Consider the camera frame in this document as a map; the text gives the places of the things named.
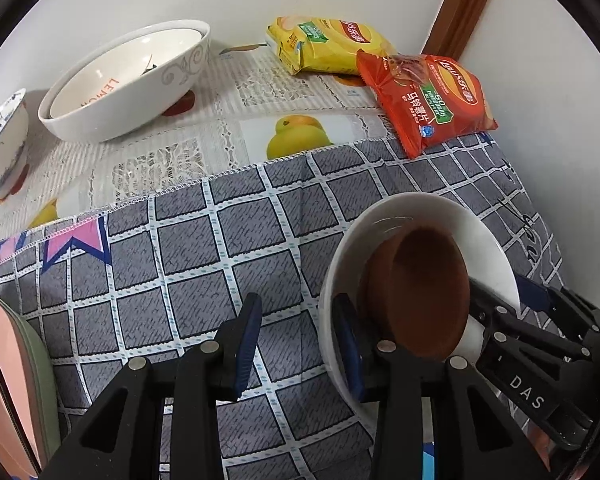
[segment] brown bowl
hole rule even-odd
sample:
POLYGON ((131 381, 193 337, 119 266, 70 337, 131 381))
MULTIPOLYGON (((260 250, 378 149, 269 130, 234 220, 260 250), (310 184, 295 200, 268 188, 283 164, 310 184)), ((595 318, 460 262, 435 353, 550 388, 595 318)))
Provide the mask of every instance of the brown bowl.
POLYGON ((420 357, 444 360, 456 348, 469 316, 469 277, 452 235, 408 222, 366 263, 361 314, 382 336, 420 357))

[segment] white wall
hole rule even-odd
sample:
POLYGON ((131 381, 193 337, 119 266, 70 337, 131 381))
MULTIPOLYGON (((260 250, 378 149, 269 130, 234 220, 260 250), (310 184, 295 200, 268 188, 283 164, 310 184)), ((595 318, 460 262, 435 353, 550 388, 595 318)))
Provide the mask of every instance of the white wall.
POLYGON ((557 236, 567 284, 600 306, 600 54, 556 0, 489 0, 461 62, 557 236))
POLYGON ((0 49, 0 103, 13 90, 48 89, 77 60, 151 23, 198 18, 224 46, 261 43, 276 16, 369 23, 404 52, 420 52, 442 0, 40 0, 0 49))

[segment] wooden door frame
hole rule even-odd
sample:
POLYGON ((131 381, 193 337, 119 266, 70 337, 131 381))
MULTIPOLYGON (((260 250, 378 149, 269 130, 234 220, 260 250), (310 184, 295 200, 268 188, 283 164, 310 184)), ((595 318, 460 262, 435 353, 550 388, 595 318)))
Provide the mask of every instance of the wooden door frame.
POLYGON ((443 0, 423 54, 458 59, 488 0, 443 0))

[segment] tablecloth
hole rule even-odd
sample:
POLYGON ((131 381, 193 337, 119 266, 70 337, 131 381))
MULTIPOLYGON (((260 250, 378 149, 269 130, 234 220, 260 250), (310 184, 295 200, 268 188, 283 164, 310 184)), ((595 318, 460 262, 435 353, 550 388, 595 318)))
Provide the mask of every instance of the tablecloth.
MULTIPOLYGON (((218 406, 226 477, 366 479, 373 430, 325 372, 317 300, 351 222, 381 198, 414 190, 476 213, 516 272, 562 284, 552 232, 496 143, 478 134, 415 160, 395 137, 350 142, 23 232, 0 243, 0 298, 46 343, 66 434, 130 357, 182 355, 257 292, 264 318, 248 389, 218 406)), ((522 317, 558 332, 524 306, 522 317)), ((526 416, 502 400, 524 426, 526 416)), ((164 413, 162 480, 171 406, 164 413)))

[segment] large white bowl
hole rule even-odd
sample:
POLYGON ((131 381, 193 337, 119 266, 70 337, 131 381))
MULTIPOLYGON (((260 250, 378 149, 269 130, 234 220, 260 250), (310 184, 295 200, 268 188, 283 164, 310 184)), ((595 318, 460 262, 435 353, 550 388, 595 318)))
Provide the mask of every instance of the large white bowl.
MULTIPOLYGON (((322 284, 318 302, 318 341, 327 372, 345 402, 362 423, 375 430, 378 407, 361 404, 347 388, 331 318, 331 300, 345 292, 356 303, 358 283, 365 263, 375 248, 405 222, 430 221, 451 232, 464 258, 469 276, 490 288, 520 311, 518 288, 511 266, 500 244, 489 229, 468 209, 441 196, 409 192, 396 194, 366 209, 340 241, 322 284)), ((462 339, 453 354, 475 364, 482 347, 482 325, 469 317, 462 339)), ((425 427, 430 421, 424 421, 425 427)))
POLYGON ((209 25, 198 20, 125 34, 66 72, 42 99, 38 117, 68 142, 126 134, 160 115, 197 81, 208 61, 209 34, 209 25))
POLYGON ((14 92, 0 106, 0 199, 9 195, 27 162, 25 93, 24 88, 14 92))

